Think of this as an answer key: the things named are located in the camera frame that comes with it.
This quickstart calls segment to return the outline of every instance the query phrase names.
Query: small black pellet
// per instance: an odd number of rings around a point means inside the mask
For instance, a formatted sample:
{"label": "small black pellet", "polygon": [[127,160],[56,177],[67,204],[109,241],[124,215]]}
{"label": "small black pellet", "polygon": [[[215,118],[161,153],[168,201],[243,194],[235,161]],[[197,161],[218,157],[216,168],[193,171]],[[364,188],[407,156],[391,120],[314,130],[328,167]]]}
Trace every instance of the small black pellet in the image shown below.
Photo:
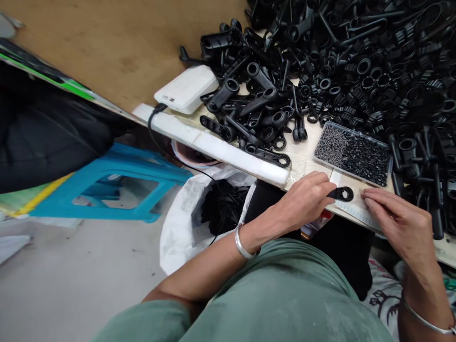
{"label": "small black pellet", "polygon": [[383,187],[387,185],[391,160],[387,146],[328,125],[313,154],[315,158],[367,181]]}

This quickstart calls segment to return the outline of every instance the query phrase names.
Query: yellow strip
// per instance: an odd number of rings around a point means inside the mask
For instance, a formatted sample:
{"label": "yellow strip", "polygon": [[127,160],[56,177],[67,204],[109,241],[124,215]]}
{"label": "yellow strip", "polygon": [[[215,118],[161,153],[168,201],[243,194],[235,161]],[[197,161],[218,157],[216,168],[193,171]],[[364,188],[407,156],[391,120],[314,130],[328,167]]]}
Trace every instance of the yellow strip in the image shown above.
{"label": "yellow strip", "polygon": [[57,188],[62,185],[68,178],[70,178],[73,173],[70,173],[67,176],[59,178],[58,180],[53,181],[47,187],[45,187],[38,195],[34,197],[29,203],[23,206],[21,209],[17,210],[14,213],[9,213],[9,215],[13,217],[17,217],[20,215],[28,214],[33,209],[37,207],[42,201],[44,201],[51,193],[53,193]]}

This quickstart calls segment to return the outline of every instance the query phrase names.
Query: person's left hand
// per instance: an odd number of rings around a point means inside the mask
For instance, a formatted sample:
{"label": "person's left hand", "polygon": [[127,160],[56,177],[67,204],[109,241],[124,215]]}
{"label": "person's left hand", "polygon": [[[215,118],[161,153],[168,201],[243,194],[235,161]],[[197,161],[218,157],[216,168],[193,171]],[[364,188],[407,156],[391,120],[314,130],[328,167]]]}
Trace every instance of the person's left hand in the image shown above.
{"label": "person's left hand", "polygon": [[336,189],[324,172],[311,172],[293,184],[290,190],[264,212],[282,229],[282,235],[316,220],[323,209],[335,202],[327,195]]}

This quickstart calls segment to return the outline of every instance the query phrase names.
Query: white foam strip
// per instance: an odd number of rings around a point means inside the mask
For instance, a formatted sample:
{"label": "white foam strip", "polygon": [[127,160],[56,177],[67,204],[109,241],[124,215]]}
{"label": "white foam strip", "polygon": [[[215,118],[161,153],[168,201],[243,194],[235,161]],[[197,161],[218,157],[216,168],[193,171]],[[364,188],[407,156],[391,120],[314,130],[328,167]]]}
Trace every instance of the white foam strip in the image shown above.
{"label": "white foam strip", "polygon": [[[133,114],[147,122],[152,110],[153,107],[140,104]],[[285,187],[288,170],[247,154],[203,130],[189,127],[172,114],[157,113],[152,119],[152,129],[261,180]]]}

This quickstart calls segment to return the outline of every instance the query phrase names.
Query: person's right hand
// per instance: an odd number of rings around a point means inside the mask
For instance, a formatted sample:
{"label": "person's right hand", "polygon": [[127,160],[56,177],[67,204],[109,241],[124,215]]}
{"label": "person's right hand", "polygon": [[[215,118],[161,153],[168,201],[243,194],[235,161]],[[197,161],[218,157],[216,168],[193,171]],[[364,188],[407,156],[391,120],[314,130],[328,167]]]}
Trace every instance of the person's right hand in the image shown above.
{"label": "person's right hand", "polygon": [[432,217],[427,211],[383,189],[365,189],[361,197],[389,243],[412,271],[435,267]]}

